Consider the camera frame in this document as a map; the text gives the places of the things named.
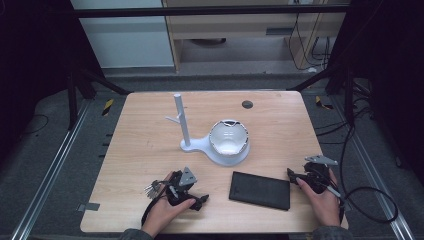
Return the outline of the white stand with pole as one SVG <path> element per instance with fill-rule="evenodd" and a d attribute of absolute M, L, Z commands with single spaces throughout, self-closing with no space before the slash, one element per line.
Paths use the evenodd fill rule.
<path fill-rule="evenodd" d="M 180 142 L 180 148 L 184 152 L 202 152 L 215 164 L 225 167 L 238 165 L 246 159 L 250 152 L 250 139 L 247 147 L 242 153 L 235 156 L 225 156 L 218 154 L 213 149 L 209 141 L 209 133 L 211 129 L 209 133 L 202 138 L 192 138 L 189 134 L 182 96 L 180 93 L 176 93 L 173 97 L 177 109 L 177 116 L 175 118 L 167 117 L 167 119 L 180 125 L 183 135 L 183 139 Z"/>

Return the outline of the black horizontal bar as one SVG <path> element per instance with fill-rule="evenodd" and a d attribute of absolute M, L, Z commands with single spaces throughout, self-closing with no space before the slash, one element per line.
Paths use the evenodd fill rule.
<path fill-rule="evenodd" d="M 155 16 L 202 16 L 244 14 L 291 14 L 291 13 L 340 13 L 349 11 L 349 4 L 336 5 L 252 5 L 252 6 L 204 6 L 170 8 L 126 8 L 73 10 L 69 15 L 78 18 L 155 17 Z"/>

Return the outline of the person's left hand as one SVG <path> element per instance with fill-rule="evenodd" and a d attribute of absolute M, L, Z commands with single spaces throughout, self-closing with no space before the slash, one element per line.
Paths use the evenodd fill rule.
<path fill-rule="evenodd" d="M 145 223 L 141 227 L 142 239 L 153 240 L 173 219 L 188 210 L 195 203 L 195 199 L 187 199 L 179 205 L 172 206 L 168 202 L 166 193 L 162 193 L 158 201 L 151 208 Z"/>

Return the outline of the person's right hand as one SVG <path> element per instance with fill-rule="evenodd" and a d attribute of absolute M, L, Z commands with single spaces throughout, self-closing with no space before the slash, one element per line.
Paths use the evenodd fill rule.
<path fill-rule="evenodd" d="M 339 198 L 325 190 L 321 194 L 315 193 L 311 187 L 303 180 L 297 178 L 298 186 L 308 197 L 313 212 L 322 226 L 341 226 Z"/>

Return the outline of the yellow black tape strip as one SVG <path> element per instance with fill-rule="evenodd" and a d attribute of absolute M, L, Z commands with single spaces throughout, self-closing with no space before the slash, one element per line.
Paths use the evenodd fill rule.
<path fill-rule="evenodd" d="M 328 96 L 316 96 L 315 103 L 318 107 L 331 110 L 333 108 L 333 104 L 331 99 Z"/>
<path fill-rule="evenodd" d="M 102 111 L 102 116 L 108 115 L 113 103 L 114 103 L 114 99 L 108 99 L 106 101 L 104 108 L 103 108 L 103 111 Z"/>

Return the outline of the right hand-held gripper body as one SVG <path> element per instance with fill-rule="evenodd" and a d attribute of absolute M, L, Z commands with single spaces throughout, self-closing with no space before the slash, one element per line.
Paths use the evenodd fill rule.
<path fill-rule="evenodd" d="M 311 189 L 317 194 L 329 190 L 337 195 L 337 185 L 330 177 L 329 165 L 337 166 L 338 162 L 323 155 L 309 156 L 305 160 L 307 161 L 304 165 L 304 170 L 307 173 L 305 182 Z"/>

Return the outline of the black wallet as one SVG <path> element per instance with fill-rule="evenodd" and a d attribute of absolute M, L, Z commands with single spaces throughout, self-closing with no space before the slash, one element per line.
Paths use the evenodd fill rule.
<path fill-rule="evenodd" d="M 290 183 L 286 180 L 234 171 L 231 200 L 280 209 L 290 209 Z"/>

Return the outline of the wooden desk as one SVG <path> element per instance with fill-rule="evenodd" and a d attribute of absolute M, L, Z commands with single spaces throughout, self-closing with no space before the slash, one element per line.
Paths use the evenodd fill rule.
<path fill-rule="evenodd" d="M 350 0 L 161 0 L 165 7 L 243 5 L 327 5 Z M 166 23 L 174 62 L 180 63 L 181 42 L 188 39 L 282 36 L 295 66 L 307 65 L 313 43 L 321 37 L 336 37 L 344 21 L 343 13 L 291 13 L 168 16 Z"/>

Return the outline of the black metal stand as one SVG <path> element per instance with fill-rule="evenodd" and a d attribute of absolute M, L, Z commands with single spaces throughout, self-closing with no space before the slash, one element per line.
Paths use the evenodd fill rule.
<path fill-rule="evenodd" d="M 354 68 L 350 64 L 334 64 L 327 67 L 325 70 L 315 74 L 306 81 L 288 88 L 288 91 L 301 92 L 308 86 L 328 78 L 329 81 L 325 87 L 325 92 L 332 95 L 344 88 L 344 117 L 350 126 L 354 125 Z"/>
<path fill-rule="evenodd" d="M 130 94 L 130 91 L 109 82 L 105 77 L 92 71 L 84 68 L 72 68 L 69 71 L 66 80 L 69 106 L 69 130 L 74 128 L 78 120 L 76 90 L 80 91 L 84 99 L 93 99 L 96 96 L 96 90 L 91 84 L 92 81 L 101 84 L 117 94 Z"/>

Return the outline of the white cabinet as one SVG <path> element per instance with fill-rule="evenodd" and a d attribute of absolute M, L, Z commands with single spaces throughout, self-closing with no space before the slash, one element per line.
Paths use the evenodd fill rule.
<path fill-rule="evenodd" d="M 71 0 L 75 10 L 156 8 L 161 0 Z M 173 67 L 165 19 L 159 17 L 81 18 L 103 69 Z"/>

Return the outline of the metal floor rail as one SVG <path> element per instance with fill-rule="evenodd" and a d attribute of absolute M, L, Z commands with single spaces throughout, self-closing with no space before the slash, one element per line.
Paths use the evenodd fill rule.
<path fill-rule="evenodd" d="M 74 126 L 66 132 L 66 135 L 62 140 L 61 145 L 52 160 L 52 163 L 44 175 L 44 178 L 40 183 L 30 205 L 25 211 L 25 214 L 13 231 L 10 240 L 27 240 L 29 237 L 33 226 L 35 225 L 39 214 L 50 194 L 50 191 L 56 182 L 62 166 L 75 142 L 75 139 L 80 132 L 91 103 L 91 100 L 82 101 L 80 109 L 77 112 L 77 119 Z"/>
<path fill-rule="evenodd" d="M 357 133 L 351 133 L 350 136 L 353 148 L 370 185 L 373 188 L 381 190 L 383 193 L 387 194 L 387 197 L 383 196 L 381 193 L 377 194 L 378 202 L 385 214 L 384 220 L 390 220 L 389 224 L 398 240 L 416 240 L 402 212 L 395 204 L 395 201 L 389 200 L 389 197 L 391 197 L 392 194 L 373 165 L 359 135 Z"/>

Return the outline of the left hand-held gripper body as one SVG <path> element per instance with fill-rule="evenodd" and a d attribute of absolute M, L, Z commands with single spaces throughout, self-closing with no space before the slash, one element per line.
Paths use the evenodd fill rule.
<path fill-rule="evenodd" d="M 188 167 L 173 172 L 165 187 L 168 202 L 172 206 L 176 206 L 191 199 L 192 195 L 188 191 L 196 182 L 196 177 Z"/>

